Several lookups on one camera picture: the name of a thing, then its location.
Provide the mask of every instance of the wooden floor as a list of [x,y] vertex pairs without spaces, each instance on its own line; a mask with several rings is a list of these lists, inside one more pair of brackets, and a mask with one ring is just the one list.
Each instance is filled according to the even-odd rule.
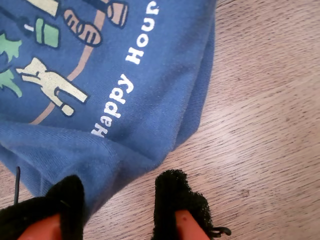
[[[219,1],[199,131],[100,209],[84,239],[149,240],[155,177],[171,168],[232,229],[222,239],[320,239],[320,0]],[[13,195],[0,166],[0,207]]]

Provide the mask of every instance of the green plant graphic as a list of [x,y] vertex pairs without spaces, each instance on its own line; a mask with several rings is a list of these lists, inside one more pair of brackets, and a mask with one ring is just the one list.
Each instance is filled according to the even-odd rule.
[[19,47],[21,46],[22,41],[10,41],[6,38],[6,35],[3,33],[0,35],[0,55],[4,52],[8,56],[8,63],[12,60],[13,56],[19,57]]
[[14,79],[13,73],[10,71],[10,69],[7,69],[4,72],[0,72],[0,89],[3,87],[7,87],[11,89],[18,98],[22,96],[22,92],[20,88],[12,81]]

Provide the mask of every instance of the wood grain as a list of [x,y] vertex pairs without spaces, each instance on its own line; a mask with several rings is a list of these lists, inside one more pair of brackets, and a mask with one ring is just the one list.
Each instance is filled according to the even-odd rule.
[[[117,193],[86,240],[148,240],[157,175],[183,169],[230,240],[320,235],[320,1],[221,0],[199,131],[157,170]],[[0,165],[0,207],[14,176]],[[20,199],[30,197],[25,190]]]

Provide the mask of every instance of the cartoon dog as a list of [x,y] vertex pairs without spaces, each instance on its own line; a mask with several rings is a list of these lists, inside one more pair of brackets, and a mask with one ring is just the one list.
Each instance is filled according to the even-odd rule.
[[74,109],[58,98],[58,92],[63,91],[84,103],[88,96],[71,84],[58,73],[47,70],[47,67],[36,57],[25,68],[16,68],[22,80],[41,86],[42,92],[57,106],[66,116],[72,116]]

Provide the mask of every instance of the blue fabric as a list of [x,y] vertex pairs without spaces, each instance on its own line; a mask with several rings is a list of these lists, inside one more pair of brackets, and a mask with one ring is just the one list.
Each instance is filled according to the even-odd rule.
[[215,4],[1,1],[0,160],[35,196],[78,175],[92,215],[197,130]]

